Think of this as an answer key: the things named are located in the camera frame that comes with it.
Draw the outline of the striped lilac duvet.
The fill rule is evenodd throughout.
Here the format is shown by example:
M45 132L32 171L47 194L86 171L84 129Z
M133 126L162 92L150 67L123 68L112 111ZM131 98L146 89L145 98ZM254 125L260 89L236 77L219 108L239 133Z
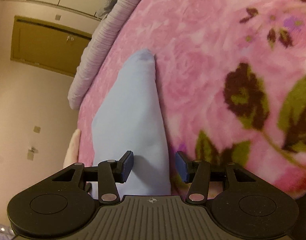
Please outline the striped lilac duvet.
M69 88L67 98L71 109L80 108L85 94L92 85L120 30L140 1L118 0L113 9L101 19L82 53L80 64Z

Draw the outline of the cream pillow corner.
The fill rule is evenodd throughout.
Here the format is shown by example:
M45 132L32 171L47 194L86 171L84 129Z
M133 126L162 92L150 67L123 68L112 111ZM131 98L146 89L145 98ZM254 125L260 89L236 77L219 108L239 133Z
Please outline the cream pillow corner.
M80 136L81 136L81 130L76 129L69 142L69 146L63 163L63 168L66 168L78 162Z

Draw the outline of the light blue sweatshirt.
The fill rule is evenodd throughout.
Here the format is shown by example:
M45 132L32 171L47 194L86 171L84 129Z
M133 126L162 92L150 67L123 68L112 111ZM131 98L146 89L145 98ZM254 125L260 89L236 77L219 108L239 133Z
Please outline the light blue sweatshirt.
M171 194L169 152L156 87L155 59L143 49L123 64L92 121L93 166L134 154L132 171L120 196Z

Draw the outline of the pink rose blanket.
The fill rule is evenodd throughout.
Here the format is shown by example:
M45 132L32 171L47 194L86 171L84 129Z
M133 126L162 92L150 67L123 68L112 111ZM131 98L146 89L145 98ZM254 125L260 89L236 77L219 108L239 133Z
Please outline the pink rose blanket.
M80 107L79 160L124 61L156 55L169 155L236 162L292 197L306 193L306 0L141 0Z

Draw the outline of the brown wooden door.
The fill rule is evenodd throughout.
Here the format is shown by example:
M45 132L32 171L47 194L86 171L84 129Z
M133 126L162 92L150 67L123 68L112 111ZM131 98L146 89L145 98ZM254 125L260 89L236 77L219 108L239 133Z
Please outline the brown wooden door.
M64 25L16 15L11 60L74 77L91 37Z

